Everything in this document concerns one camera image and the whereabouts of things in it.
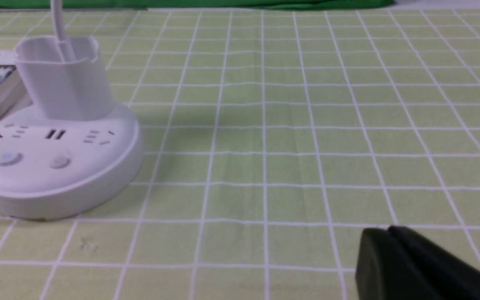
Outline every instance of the power button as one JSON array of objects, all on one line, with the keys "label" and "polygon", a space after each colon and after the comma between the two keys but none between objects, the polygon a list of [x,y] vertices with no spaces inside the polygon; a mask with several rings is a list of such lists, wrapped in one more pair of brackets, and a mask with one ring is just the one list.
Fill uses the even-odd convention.
[{"label": "power button", "polygon": [[70,164],[70,159],[65,156],[57,156],[50,163],[49,166],[52,169],[62,169]]},{"label": "power button", "polygon": [[18,152],[6,152],[0,155],[0,166],[7,167],[9,165],[15,165],[21,160],[21,153]]}]

